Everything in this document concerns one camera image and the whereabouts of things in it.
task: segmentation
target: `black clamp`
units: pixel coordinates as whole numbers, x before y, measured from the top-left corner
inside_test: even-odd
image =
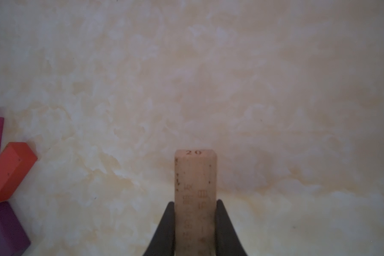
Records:
[[[175,242],[175,204],[169,202],[143,256],[174,256]],[[215,248],[216,256],[247,256],[220,199],[216,202]]]

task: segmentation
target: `beige marble background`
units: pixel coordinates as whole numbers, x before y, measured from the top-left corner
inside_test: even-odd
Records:
[[[249,255],[384,256],[384,0],[0,1],[25,255],[142,255],[179,148]]]

